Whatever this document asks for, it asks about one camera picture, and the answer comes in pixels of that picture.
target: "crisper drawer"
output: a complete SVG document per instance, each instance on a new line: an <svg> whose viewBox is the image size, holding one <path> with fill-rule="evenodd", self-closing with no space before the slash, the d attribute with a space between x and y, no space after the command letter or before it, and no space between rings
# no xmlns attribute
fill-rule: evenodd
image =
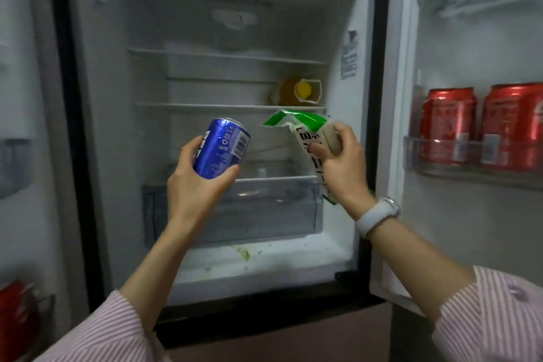
<svg viewBox="0 0 543 362"><path fill-rule="evenodd" d="M143 186L146 242L166 227L166 185ZM322 197L314 178L238 180L224 194L197 245L255 242L322 231Z"/></svg>

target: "hand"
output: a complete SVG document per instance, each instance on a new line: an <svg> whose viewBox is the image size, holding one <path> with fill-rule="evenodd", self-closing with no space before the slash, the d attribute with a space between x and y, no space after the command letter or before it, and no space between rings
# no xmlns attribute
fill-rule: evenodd
<svg viewBox="0 0 543 362"><path fill-rule="evenodd" d="M330 192L356 221L376 203L366 184L364 150L350 126L337 122L334 128L343 141L343 151L339 156L334 157L326 147L317 142L311 143L309 149L322 160L323 173Z"/></svg>
<svg viewBox="0 0 543 362"><path fill-rule="evenodd" d="M192 139L181 149L179 163L168 179L168 226L173 237L192 238L198 234L205 220L222 194L240 174L238 165L229 167L215 179L204 179L193 169L194 153L204 137Z"/></svg>

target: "yellow bottle cap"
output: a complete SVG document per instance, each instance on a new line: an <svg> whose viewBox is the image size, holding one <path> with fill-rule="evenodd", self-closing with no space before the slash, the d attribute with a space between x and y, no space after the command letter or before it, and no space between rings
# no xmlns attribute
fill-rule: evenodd
<svg viewBox="0 0 543 362"><path fill-rule="evenodd" d="M298 95L302 99L307 99L311 96L311 93L313 92L313 89L311 88L311 85L307 83L306 81L300 81L295 86L296 89L296 95Z"/></svg>

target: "red can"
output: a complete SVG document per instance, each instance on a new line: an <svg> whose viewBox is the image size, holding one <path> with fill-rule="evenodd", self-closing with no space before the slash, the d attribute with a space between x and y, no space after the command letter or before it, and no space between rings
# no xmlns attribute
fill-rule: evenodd
<svg viewBox="0 0 543 362"><path fill-rule="evenodd" d="M420 121L420 157L442 164L467 162L467 145L475 139L477 98L473 88L432 89Z"/></svg>
<svg viewBox="0 0 543 362"><path fill-rule="evenodd" d="M0 362L13 362L31 350L39 314L31 286L13 282L0 286Z"/></svg>
<svg viewBox="0 0 543 362"><path fill-rule="evenodd" d="M543 82L496 85L483 105L480 161L495 169L541 166Z"/></svg>

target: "red soda can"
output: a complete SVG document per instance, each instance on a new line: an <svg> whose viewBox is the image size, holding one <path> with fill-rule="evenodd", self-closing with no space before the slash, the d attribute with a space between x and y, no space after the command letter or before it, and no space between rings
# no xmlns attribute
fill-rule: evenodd
<svg viewBox="0 0 543 362"><path fill-rule="evenodd" d="M480 162L531 171L541 165L543 82L495 85L483 105Z"/></svg>
<svg viewBox="0 0 543 362"><path fill-rule="evenodd" d="M465 164L467 146L475 139L477 98L473 88L432 89L423 104L420 137L422 160Z"/></svg>

